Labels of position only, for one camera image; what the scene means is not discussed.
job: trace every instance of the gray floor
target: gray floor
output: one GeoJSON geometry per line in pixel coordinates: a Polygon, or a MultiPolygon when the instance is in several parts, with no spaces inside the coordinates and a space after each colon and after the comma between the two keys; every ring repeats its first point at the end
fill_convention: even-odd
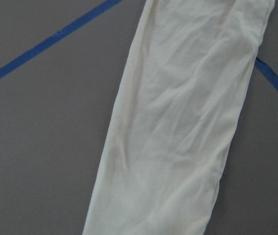
{"type": "MultiPolygon", "coordinates": [[[[0,0],[0,67],[102,0],[0,0]]],[[[0,81],[0,235],[79,235],[144,0],[0,81]]],[[[278,0],[259,57],[278,73],[278,0]]],[[[278,93],[254,71],[206,235],[278,235],[278,93]]]]}

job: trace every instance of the blue painter's tape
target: blue painter's tape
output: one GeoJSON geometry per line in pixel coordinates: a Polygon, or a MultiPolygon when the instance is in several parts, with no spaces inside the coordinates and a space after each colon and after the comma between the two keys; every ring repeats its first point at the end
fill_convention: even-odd
{"type": "Polygon", "coordinates": [[[52,36],[48,37],[41,43],[37,44],[32,49],[26,51],[24,54],[20,55],[7,65],[0,68],[0,79],[12,72],[13,70],[17,69],[19,66],[23,65],[27,61],[31,60],[41,52],[48,49],[50,46],[56,44],[58,41],[62,40],[69,34],[73,33],[75,30],[79,29],[81,26],[85,25],[89,21],[93,20],[97,16],[101,15],[105,11],[109,10],[111,7],[116,5],[122,0],[106,0],[104,3],[100,4],[90,12],[86,13],[82,17],[78,18],[74,22],[70,23],[63,29],[57,31],[52,36]]]}
{"type": "Polygon", "coordinates": [[[273,70],[259,58],[255,60],[255,66],[278,91],[278,76],[273,72],[273,70]]]}

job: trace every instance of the pant leg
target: pant leg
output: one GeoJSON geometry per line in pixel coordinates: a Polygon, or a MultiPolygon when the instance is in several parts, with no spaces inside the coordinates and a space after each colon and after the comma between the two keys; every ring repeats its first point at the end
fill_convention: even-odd
{"type": "Polygon", "coordinates": [[[83,235],[202,235],[274,0],[147,0],[83,235]]]}

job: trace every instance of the white fabric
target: white fabric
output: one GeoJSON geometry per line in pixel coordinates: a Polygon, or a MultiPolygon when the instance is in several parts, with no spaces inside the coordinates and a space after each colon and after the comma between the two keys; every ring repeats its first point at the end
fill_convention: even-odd
{"type": "Polygon", "coordinates": [[[147,0],[83,235],[202,235],[274,0],[147,0]]]}

